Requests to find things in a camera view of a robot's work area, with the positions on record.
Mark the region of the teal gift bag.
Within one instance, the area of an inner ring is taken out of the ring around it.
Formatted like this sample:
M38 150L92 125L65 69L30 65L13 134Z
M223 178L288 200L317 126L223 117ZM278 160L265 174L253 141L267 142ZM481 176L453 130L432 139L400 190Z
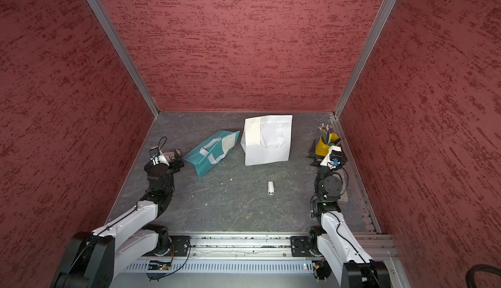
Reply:
M194 166L199 178L207 174L215 165L223 160L231 149L224 153L222 149L222 138L235 131L220 130L192 149L183 158L186 162Z

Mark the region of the white gift bag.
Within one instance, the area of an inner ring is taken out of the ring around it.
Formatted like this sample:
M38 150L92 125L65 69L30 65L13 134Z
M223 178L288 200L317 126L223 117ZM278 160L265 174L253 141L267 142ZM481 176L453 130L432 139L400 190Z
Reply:
M245 146L245 134L241 146L245 152L245 165L264 165L288 161L292 142L292 115L267 115L261 117L260 145Z

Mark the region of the small white stapler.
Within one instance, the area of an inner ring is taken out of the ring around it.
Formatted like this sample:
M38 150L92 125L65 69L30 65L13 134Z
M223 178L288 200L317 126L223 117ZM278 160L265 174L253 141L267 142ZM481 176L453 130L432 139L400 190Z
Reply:
M273 181L269 181L267 183L267 193L268 195L274 195L275 194L275 186Z

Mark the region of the white receipt long strip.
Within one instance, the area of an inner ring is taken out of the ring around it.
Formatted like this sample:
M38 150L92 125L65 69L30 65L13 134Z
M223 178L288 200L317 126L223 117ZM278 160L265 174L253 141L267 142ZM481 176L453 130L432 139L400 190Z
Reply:
M224 153L227 153L230 149L232 149L240 136L240 131L236 131L233 133L229 133L222 138L221 144Z

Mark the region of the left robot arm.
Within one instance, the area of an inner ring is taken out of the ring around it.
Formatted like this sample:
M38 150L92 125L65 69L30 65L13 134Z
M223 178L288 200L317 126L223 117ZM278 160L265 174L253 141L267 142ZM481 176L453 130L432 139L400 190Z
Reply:
M168 208L174 175L184 166L179 156L154 157L144 167L149 187L127 212L68 243L51 287L109 287L113 279L146 253L173 253L168 229L152 222Z

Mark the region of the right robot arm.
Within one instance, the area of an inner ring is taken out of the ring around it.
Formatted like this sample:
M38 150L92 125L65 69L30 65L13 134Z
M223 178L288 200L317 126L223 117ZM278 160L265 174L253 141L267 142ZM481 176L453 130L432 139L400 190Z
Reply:
M340 287L391 287L390 272L382 261L374 260L357 241L338 204L347 192L348 159L340 139L314 141L308 157L316 168L311 217L319 223L309 231L309 249L321 260L314 264L317 280L335 277Z

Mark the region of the yellow pencil cup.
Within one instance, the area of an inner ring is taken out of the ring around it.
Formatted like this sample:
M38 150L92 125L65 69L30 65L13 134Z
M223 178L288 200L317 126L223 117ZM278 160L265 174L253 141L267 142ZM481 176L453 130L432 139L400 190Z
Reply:
M341 139L334 133L330 133L326 142L324 142L324 137L318 141L318 144L315 147L315 154L317 156L325 157L327 156L330 148L332 146L337 146L341 142Z

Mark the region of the pencils in cup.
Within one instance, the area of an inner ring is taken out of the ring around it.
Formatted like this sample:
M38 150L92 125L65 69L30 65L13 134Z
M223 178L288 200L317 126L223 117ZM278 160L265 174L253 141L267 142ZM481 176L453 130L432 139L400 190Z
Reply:
M322 123L320 126L320 131L322 133L320 140L327 146L337 146L341 139L333 132L331 125Z

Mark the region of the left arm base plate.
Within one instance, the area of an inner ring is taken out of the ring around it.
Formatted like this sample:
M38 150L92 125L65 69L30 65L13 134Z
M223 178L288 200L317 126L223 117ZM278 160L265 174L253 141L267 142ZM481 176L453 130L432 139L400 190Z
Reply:
M157 246L153 250L153 255L159 257L187 257L190 248L189 236L163 236L159 238Z

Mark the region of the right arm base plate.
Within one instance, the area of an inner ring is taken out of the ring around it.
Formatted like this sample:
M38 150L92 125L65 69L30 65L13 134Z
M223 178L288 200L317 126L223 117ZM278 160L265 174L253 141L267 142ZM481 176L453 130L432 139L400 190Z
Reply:
M290 248L292 257L312 257L309 237L292 236L290 237Z

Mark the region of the aluminium front rail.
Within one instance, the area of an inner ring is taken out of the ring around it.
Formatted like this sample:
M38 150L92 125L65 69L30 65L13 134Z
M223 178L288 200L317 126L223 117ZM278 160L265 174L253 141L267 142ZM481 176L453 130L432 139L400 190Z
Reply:
M153 255L160 237L168 236L144 229L128 239L116 237L116 255L129 254L132 261L152 259L171 262L177 257ZM289 234L191 234L189 259L292 259L290 237L306 235ZM383 260L397 257L393 240L383 234L357 234L357 241L374 259Z

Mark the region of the right corner aluminium post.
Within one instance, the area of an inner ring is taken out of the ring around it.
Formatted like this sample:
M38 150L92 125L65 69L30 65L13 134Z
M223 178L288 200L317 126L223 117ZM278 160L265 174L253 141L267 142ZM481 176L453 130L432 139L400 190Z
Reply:
M390 16L391 11L393 10L393 7L395 6L396 1L397 0L382 1L381 6L374 19L373 25L361 49L360 55L333 112L333 117L335 120L339 120L341 118L341 114L346 104L348 103L349 97L357 84L357 81L374 49L374 46L378 41L378 38L380 37L382 30L384 29L384 26L388 20L388 17Z

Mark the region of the corner aluminium post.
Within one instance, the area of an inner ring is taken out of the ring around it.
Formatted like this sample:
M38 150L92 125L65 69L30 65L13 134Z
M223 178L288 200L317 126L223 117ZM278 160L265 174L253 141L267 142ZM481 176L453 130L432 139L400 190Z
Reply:
M150 111L152 112L153 116L157 118L160 113L159 106L157 105L156 101L151 95L151 92L147 88L146 83L144 82L140 72L138 71L138 68L133 62L132 57L130 56L124 42L122 41L119 33L117 32L102 2L100 0L86 0L86 1L91 7L94 15L96 16L106 35L108 36L111 44L113 45L115 51L120 57L130 77L134 81L134 84L136 84L136 87L138 88L144 101L150 108Z
M373 25L361 49L360 55L333 112L333 117L335 120L339 120L341 118L341 114L346 104L348 103L349 97L357 84L357 81L374 49L374 46L378 41L378 38L380 37L382 30L384 29L384 26L388 20L388 17L390 16L391 11L393 10L393 7L395 6L396 1L397 0L382 1L381 6L374 19Z

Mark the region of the left corner aluminium post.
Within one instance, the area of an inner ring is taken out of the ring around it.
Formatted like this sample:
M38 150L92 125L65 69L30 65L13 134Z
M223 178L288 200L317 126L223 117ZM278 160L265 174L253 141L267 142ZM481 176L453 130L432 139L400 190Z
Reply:
M113 45L115 51L120 57L130 77L134 81L134 84L136 84L136 87L138 88L144 101L150 108L150 111L152 112L153 116L157 118L160 113L159 106L157 105L156 101L151 95L151 92L147 88L146 83L144 82L140 72L138 71L138 68L133 62L132 57L130 56L124 42L122 41L119 33L117 32L102 2L100 0L86 0L86 1L91 7L94 15L96 16L106 35L108 36L111 44Z

